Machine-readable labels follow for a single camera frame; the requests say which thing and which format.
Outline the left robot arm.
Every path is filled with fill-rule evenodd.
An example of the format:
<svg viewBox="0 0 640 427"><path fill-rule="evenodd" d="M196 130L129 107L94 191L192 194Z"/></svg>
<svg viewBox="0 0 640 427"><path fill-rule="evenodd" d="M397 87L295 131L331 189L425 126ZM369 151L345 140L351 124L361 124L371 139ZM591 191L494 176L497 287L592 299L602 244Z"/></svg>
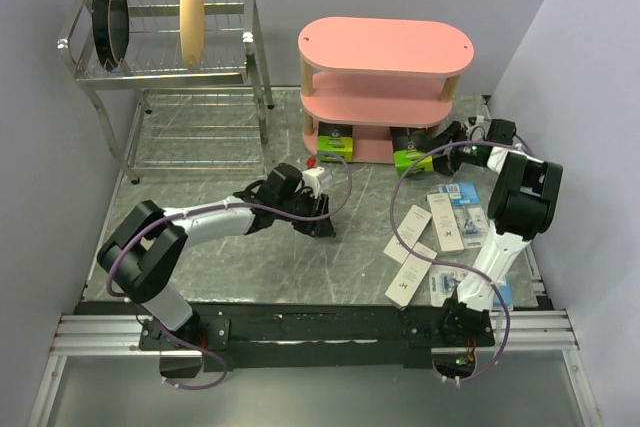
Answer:
<svg viewBox="0 0 640 427"><path fill-rule="evenodd" d="M97 263L132 302L144 307L163 325L163 337L172 346L191 346L204 328L199 314L170 284L182 252L225 237L259 232L277 220L310 237L335 235L329 196L323 192L329 170L304 171L281 163L264 179L225 199L194 208L161 208L152 201L135 206L104 242Z"/></svg>

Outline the pink three-tier shelf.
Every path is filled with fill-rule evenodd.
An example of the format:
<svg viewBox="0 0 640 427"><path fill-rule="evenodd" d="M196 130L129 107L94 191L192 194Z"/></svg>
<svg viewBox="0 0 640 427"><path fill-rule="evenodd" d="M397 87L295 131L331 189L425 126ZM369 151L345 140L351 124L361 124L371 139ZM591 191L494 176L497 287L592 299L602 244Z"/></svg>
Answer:
<svg viewBox="0 0 640 427"><path fill-rule="evenodd" d="M364 17L317 19L300 31L298 50L305 147L324 147L322 126L346 126L348 157L364 163L392 163L392 128L439 126L474 58L452 25Z"/></svg>

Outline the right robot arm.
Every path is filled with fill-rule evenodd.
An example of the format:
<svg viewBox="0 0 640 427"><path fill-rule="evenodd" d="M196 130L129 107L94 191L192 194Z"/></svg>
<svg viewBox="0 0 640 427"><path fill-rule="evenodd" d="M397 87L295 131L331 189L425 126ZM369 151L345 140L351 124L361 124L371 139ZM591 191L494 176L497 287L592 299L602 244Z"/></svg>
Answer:
<svg viewBox="0 0 640 427"><path fill-rule="evenodd" d="M516 124L494 119L475 145L471 135L451 150L451 169L463 164L485 167L497 174L488 203L488 232L472 265L443 302L437 322L439 337L449 345L463 345L491 331L489 311L501 306L500 285L519 254L554 218L563 167L540 160L517 147Z"/></svg>

